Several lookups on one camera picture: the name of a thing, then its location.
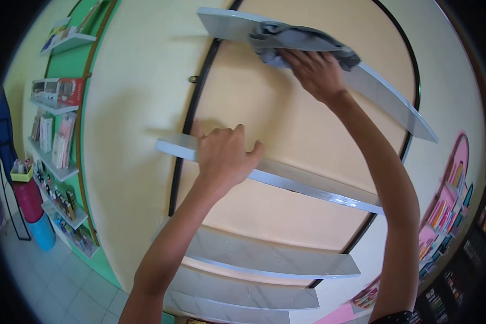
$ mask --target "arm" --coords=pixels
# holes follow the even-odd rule
[[[205,136],[195,121],[192,134],[198,138],[200,174],[140,263],[120,324],[160,324],[164,293],[194,234],[214,204],[256,168],[264,150],[258,141],[252,152],[245,151],[243,125]]]
[[[419,203],[399,157],[346,90],[330,53],[281,51],[302,86],[337,115],[362,151],[387,219],[378,298],[369,322],[412,311],[418,288]]]

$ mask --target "hand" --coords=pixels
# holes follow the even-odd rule
[[[200,175],[196,181],[206,186],[205,190],[212,190],[217,199],[248,177],[259,164],[264,151],[259,140],[252,152],[245,151],[245,126],[241,124],[234,130],[216,128],[205,136],[195,119],[191,135],[198,139]]]
[[[346,92],[342,69],[329,52],[303,52],[277,49],[293,67],[293,74],[315,99],[330,106],[339,94]]]

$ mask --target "yellow basket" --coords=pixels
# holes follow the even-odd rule
[[[31,168],[29,169],[29,172],[27,172],[26,174],[13,173],[12,171],[9,172],[9,174],[11,175],[11,179],[13,181],[20,181],[23,183],[29,182],[32,178],[33,173],[34,173],[34,169],[32,168],[32,165]]]

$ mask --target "gray cloth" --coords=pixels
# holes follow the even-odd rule
[[[263,63],[292,68],[277,48],[312,52],[331,52],[345,71],[360,63],[360,57],[346,45],[317,29],[292,26],[276,21],[261,22],[249,35],[250,44]]]

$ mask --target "green wall panel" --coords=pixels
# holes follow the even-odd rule
[[[72,12],[72,15],[70,17],[70,22],[69,26],[78,26],[83,18],[88,14],[88,11],[90,8],[96,3],[96,0],[81,0],[74,11]],[[114,8],[112,15],[110,16],[110,19],[107,22],[107,25],[105,27],[105,30],[103,31],[103,35],[108,29],[108,25],[110,24],[110,21],[117,10],[119,4],[121,3],[121,0],[117,0],[116,7]],[[108,10],[108,7],[110,6],[111,2],[110,1],[104,1],[101,8],[95,15],[95,18],[92,20],[92,23],[90,24],[90,27],[88,30],[85,30],[84,32],[89,35],[97,35],[97,31],[99,30],[100,24],[106,14],[106,11]],[[49,66],[46,70],[46,78],[81,78],[83,77],[84,74],[84,68],[86,65],[86,61],[88,60],[90,50],[92,48],[92,44],[76,47],[55,55],[52,55],[50,61],[49,61]],[[95,62],[95,57],[97,56],[98,49],[96,50],[96,53],[94,54],[93,60],[92,60],[92,67],[93,63]],[[84,108],[86,104],[86,96],[87,96],[87,87],[85,87],[85,92],[84,92],[84,99],[83,99],[83,105],[81,109],[82,111],[82,120],[81,120],[81,125],[84,125]],[[61,116],[56,116],[54,120],[54,124],[56,125],[55,131],[58,130],[59,128],[59,122],[61,121]],[[83,136],[83,133],[77,134],[74,133],[74,144],[72,145],[71,148],[71,154],[70,154],[70,159],[76,162],[76,147],[75,147],[75,138],[76,136]],[[82,162],[82,169],[80,172],[82,172],[82,177],[83,181],[85,179],[84,175],[84,161]],[[65,181],[65,185],[69,185],[73,187],[75,193],[76,193],[76,202],[79,204],[81,207],[83,207],[83,198],[81,196],[81,190],[79,187],[79,178],[78,176],[73,176],[70,179]],[[88,225],[88,222],[84,222],[83,224],[85,227],[90,229],[90,226]],[[110,263],[108,262],[108,259],[106,258],[106,255],[104,254],[104,250],[102,247],[99,247],[95,255],[92,257],[92,259],[88,259],[84,254],[76,249],[73,244],[70,245],[72,248],[72,251],[79,256],[86,264],[88,264],[94,271],[96,271],[98,274],[103,276],[106,280],[110,281],[112,284],[116,285],[118,288],[121,288],[121,285],[119,281],[117,280],[113,270],[110,267]]]

